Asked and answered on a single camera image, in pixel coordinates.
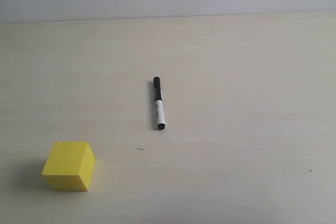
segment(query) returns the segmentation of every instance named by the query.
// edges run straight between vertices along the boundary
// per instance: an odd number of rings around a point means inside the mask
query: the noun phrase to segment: cube top face
[[[79,175],[88,142],[55,142],[42,175]]]

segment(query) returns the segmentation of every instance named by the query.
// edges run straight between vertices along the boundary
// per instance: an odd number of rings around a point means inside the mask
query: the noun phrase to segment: wooden tabletop
[[[0,90],[4,223],[336,222],[336,12],[2,23]],[[43,181],[54,141],[89,192]]]

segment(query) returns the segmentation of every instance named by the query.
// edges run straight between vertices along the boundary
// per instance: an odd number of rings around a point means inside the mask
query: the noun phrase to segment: marker
[[[163,130],[166,125],[164,121],[164,114],[163,114],[163,104],[162,104],[162,97],[161,97],[161,85],[160,85],[160,78],[154,77],[154,91],[155,91],[155,104],[156,104],[156,122],[159,130]]]

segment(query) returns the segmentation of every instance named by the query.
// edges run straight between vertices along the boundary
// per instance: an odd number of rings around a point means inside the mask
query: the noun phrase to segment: yellow cube
[[[56,191],[87,191],[95,155],[88,142],[55,142],[42,175]]]

